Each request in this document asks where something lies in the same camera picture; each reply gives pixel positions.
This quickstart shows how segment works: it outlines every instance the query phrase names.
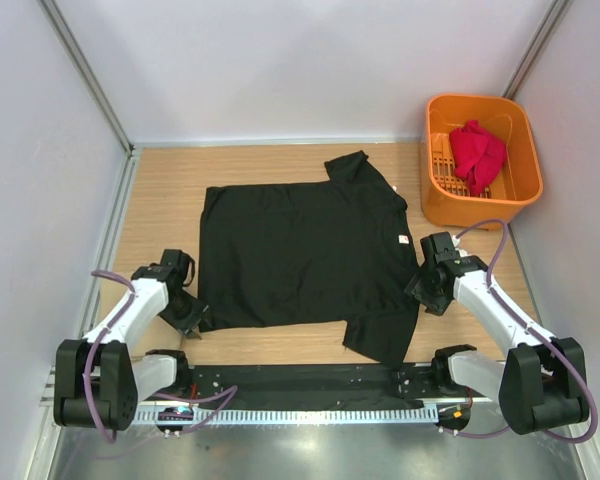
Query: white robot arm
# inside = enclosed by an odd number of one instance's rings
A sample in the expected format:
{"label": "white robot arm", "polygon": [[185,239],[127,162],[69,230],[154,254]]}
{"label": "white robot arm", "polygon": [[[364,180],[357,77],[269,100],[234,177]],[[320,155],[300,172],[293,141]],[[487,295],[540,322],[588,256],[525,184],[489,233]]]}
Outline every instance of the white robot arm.
{"label": "white robot arm", "polygon": [[[194,262],[180,250],[165,250],[160,263],[140,267],[132,276],[127,293],[97,327],[81,340],[65,340],[56,352],[54,418],[63,426],[93,426],[89,403],[96,405],[105,428],[124,430],[133,420],[139,402],[155,392],[169,389],[181,394],[191,385],[184,352],[153,350],[131,363],[133,350],[151,320],[160,315],[186,337],[209,314],[202,302],[184,287]],[[134,295],[127,303],[128,295]],[[93,398],[85,393],[83,374],[88,352],[98,338],[91,372]]]}
{"label": "white robot arm", "polygon": [[507,359],[504,364],[490,360],[469,345],[441,349],[432,360],[437,381],[464,385],[499,403],[518,434],[586,420],[589,404],[582,389],[540,338],[586,380],[580,345],[572,338],[556,338],[534,322],[493,276],[489,279],[485,263],[457,249],[448,232],[429,235],[420,244],[425,261],[405,290],[407,295],[436,315],[458,301],[475,315]]}

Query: wooden surface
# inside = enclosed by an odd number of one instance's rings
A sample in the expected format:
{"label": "wooden surface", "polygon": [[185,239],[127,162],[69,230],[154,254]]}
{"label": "wooden surface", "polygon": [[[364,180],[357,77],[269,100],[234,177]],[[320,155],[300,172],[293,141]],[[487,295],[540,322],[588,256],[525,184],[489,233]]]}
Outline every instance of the wooden surface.
{"label": "wooden surface", "polygon": [[[407,201],[407,219],[414,239],[440,231],[440,227],[424,218],[420,208],[417,143],[145,149],[114,269],[130,276],[138,266],[158,261],[165,248],[182,249],[198,259],[198,227],[207,187],[323,181],[328,179],[326,160],[360,149]],[[498,231],[478,231],[464,237],[462,247],[488,262],[499,240]],[[421,261],[419,243],[416,251]],[[507,293],[534,316],[511,243],[495,274]],[[195,295],[197,281],[190,291]],[[109,311],[121,294],[122,289],[103,283],[102,312]],[[370,362],[344,349],[345,326],[340,321],[220,330],[204,334],[203,340],[185,340],[182,349],[190,363],[198,365]],[[421,310],[405,360],[429,361],[437,348],[461,343],[475,345],[492,358],[502,358],[481,325],[454,302],[443,317]],[[178,348],[179,344],[178,335],[156,318],[134,353],[141,355],[150,348]]]}

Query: orange basket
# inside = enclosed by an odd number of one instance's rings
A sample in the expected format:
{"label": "orange basket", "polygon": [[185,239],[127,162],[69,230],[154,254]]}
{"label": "orange basket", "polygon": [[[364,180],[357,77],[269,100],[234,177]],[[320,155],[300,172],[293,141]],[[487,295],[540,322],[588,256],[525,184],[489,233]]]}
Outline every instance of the orange basket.
{"label": "orange basket", "polygon": [[[466,181],[455,176],[449,144],[449,133],[468,120],[478,120],[507,146],[502,171],[480,197],[470,197]],[[468,227],[488,218],[509,222],[542,194],[527,114],[506,98],[451,94],[431,99],[420,157],[422,209],[436,225]],[[493,224],[484,228],[500,227]]]}

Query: purple cable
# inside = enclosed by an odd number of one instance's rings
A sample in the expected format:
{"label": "purple cable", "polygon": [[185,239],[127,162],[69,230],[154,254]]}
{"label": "purple cable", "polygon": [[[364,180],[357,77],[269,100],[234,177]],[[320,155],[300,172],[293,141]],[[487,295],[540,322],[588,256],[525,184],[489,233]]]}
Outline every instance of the purple cable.
{"label": "purple cable", "polygon": [[[218,408],[216,408],[213,412],[211,412],[211,414],[207,418],[205,418],[204,420],[201,420],[200,422],[196,423],[195,425],[191,425],[190,427],[183,428],[180,433],[182,435],[186,435],[187,433],[195,432],[199,428],[201,428],[204,425],[206,425],[207,423],[209,423],[216,415],[218,415],[218,413],[220,413],[220,410],[224,409],[229,404],[229,402],[233,399],[233,397],[235,396],[237,391],[238,391],[238,386],[233,385],[233,386],[227,388],[224,392],[218,393],[217,395],[213,395],[211,397],[205,397],[205,398],[184,399],[184,398],[180,398],[180,397],[166,395],[163,393],[157,393],[154,396],[159,397],[159,398],[164,398],[166,400],[173,400],[176,402],[183,402],[183,403],[192,403],[192,402],[193,403],[208,403],[208,402],[213,402],[215,400],[220,400],[221,398],[224,398],[224,401],[218,406]],[[180,417],[193,418],[193,415],[180,415]],[[126,450],[122,453],[118,453],[116,455],[108,455],[108,456],[96,455],[93,458],[95,460],[104,460],[104,461],[119,460],[120,458],[125,457],[125,456],[135,452],[140,447],[142,447],[142,446],[146,445],[147,443],[151,442],[152,440],[155,440],[158,438],[164,438],[164,437],[162,437],[161,435],[156,435],[153,437],[145,438],[144,440],[138,442],[136,445],[131,447],[129,450]]]}
{"label": "purple cable", "polygon": [[[96,428],[98,429],[98,431],[100,432],[100,434],[102,435],[104,440],[107,443],[112,444],[112,443],[115,443],[115,441],[116,441],[116,432],[114,431],[111,435],[109,435],[107,433],[107,430],[104,427],[104,424],[102,423],[102,418],[100,418],[100,415],[98,414],[98,409],[97,409],[95,401],[93,399],[93,390],[91,388],[91,371],[93,369],[93,362],[95,359],[96,351],[98,350],[98,346],[102,343],[102,340],[107,335],[107,333],[109,333],[110,329],[113,328],[113,326],[116,324],[116,322],[118,320],[120,320],[122,315],[124,315],[124,313],[129,309],[129,307],[131,306],[131,304],[133,303],[133,301],[135,299],[136,290],[135,290],[133,284],[129,280],[127,280],[122,275],[119,275],[117,273],[109,272],[107,270],[94,270],[93,272],[91,272],[91,275],[94,277],[104,278],[107,280],[112,280],[116,283],[120,283],[120,284],[126,286],[130,291],[129,297],[127,298],[127,301],[125,302],[125,304],[122,306],[122,308],[120,308],[120,310],[118,310],[116,312],[116,314],[111,318],[111,320],[109,320],[109,322],[106,325],[106,328],[104,328],[98,334],[98,336],[96,337],[96,340],[93,342],[93,345],[91,345],[91,348],[89,349],[89,353],[87,354],[87,362],[84,367],[84,373],[82,375],[83,382],[84,382],[85,396],[87,398],[87,406],[89,407],[89,413],[91,414],[91,417],[93,418],[93,423],[95,424]],[[233,399],[237,390],[238,390],[238,387],[236,385],[233,385],[232,387],[227,388],[224,392],[218,393],[217,395],[213,395],[211,397],[205,397],[205,398],[196,398],[195,402],[188,401],[188,400],[182,399],[180,397],[166,395],[163,393],[158,393],[155,396],[159,397],[159,398],[164,398],[167,400],[173,400],[176,402],[186,402],[186,403],[208,403],[208,402],[214,402],[216,400],[220,400],[221,398],[226,397],[224,399],[224,401],[218,406],[218,408],[216,410],[214,410],[207,418],[205,418],[201,422],[197,423],[196,425],[192,425],[190,427],[183,429],[181,433],[186,434],[186,433],[195,432],[200,427],[209,423],[213,419],[213,417],[215,417],[220,412],[220,410],[225,408],[227,406],[227,404],[231,401],[231,399]],[[127,455],[128,453],[131,453],[132,451],[136,450],[137,448],[144,445],[145,443],[146,443],[146,440],[143,440],[142,442],[138,443],[138,445],[135,445],[133,448],[131,448],[127,452],[120,454],[120,455],[114,455],[112,457],[95,457],[95,458],[100,459],[100,460],[111,460],[111,459],[121,458],[121,457]]]}
{"label": "purple cable", "polygon": [[111,320],[109,320],[109,322],[106,325],[106,328],[100,331],[100,333],[96,337],[96,340],[91,345],[89,353],[87,354],[87,363],[84,366],[84,373],[82,374],[84,393],[87,397],[87,406],[89,407],[89,413],[91,413],[93,423],[100,432],[100,435],[102,435],[102,438],[104,438],[105,442],[115,443],[115,430],[111,435],[107,433],[107,430],[104,427],[104,424],[102,423],[102,418],[100,418],[100,414],[98,413],[98,408],[96,407],[95,401],[93,400],[93,390],[91,389],[91,371],[93,370],[93,361],[96,357],[96,351],[98,350],[98,347],[102,343],[102,340],[107,335],[107,333],[109,333],[110,329],[116,324],[118,320],[120,320],[120,317],[124,315],[124,313],[129,309],[129,307],[135,300],[136,289],[129,280],[124,278],[122,275],[118,275],[117,273],[108,272],[106,270],[94,270],[93,272],[91,272],[91,275],[98,278],[112,280],[116,283],[121,283],[130,290],[129,296],[127,297],[127,301],[125,302],[125,304],[122,306],[122,308],[120,308],[120,310],[116,312],[116,314],[111,318]]}
{"label": "purple cable", "polygon": [[[507,229],[507,224],[503,220],[500,220],[499,218],[483,220],[482,222],[478,222],[475,225],[472,225],[471,227],[465,228],[459,234],[456,235],[456,238],[460,238],[463,235],[465,235],[466,233],[470,232],[471,230],[474,230],[474,229],[476,229],[482,225],[485,225],[487,223],[499,223],[502,226],[502,239],[500,240],[500,245],[498,245],[498,249],[496,250],[496,253],[493,255],[493,258],[491,259],[491,262],[489,263],[489,267],[487,268],[487,287],[491,288],[491,284],[493,283],[493,280],[492,280],[493,267],[495,266],[496,262],[500,258],[500,255],[502,254],[502,251],[504,250],[504,246],[507,242],[507,236],[509,233],[509,231]],[[502,306],[502,308],[504,308],[507,311],[507,313],[509,315],[511,315],[511,318],[513,318],[518,325],[520,325],[522,328],[527,329],[528,332],[531,333],[531,335],[533,335],[534,338],[536,338],[538,341],[540,341],[545,347],[547,347],[549,349],[549,351],[558,360],[560,360],[560,362],[565,366],[565,368],[569,371],[569,373],[576,380],[576,382],[578,383],[578,386],[584,393],[584,396],[587,399],[587,402],[589,402],[589,407],[591,409],[591,423],[589,424],[589,428],[583,435],[576,437],[576,438],[571,438],[571,437],[565,437],[562,435],[558,435],[557,433],[553,433],[549,430],[545,430],[544,433],[547,434],[548,436],[550,436],[551,438],[555,438],[556,440],[562,440],[567,443],[575,444],[575,443],[586,442],[591,437],[593,437],[593,435],[596,433],[596,430],[598,428],[598,408],[596,406],[593,395],[591,394],[591,390],[589,390],[589,387],[587,386],[587,383],[584,381],[584,379],[582,378],[580,373],[576,370],[576,368],[571,364],[571,362],[569,360],[567,360],[567,358],[562,354],[562,352],[560,352],[560,350],[558,350],[555,347],[555,345],[553,345],[548,339],[546,339],[544,336],[542,336],[540,333],[538,333],[533,327],[527,328],[527,322],[522,317],[520,317],[520,315],[518,315],[518,313],[513,308],[511,308],[511,306],[507,303],[507,301],[504,298],[502,298],[496,290],[490,290],[490,291],[491,291],[491,294],[493,295],[493,297],[496,299],[496,301]],[[443,430],[447,433],[452,433],[452,434],[455,433],[453,430],[450,430],[448,428],[443,428]],[[508,430],[510,430],[510,428],[505,427],[501,430],[498,430],[498,431],[492,432],[492,433],[457,432],[455,434],[459,437],[464,437],[464,438],[488,439],[488,438],[493,438],[498,435],[501,435],[501,434],[507,432]]]}

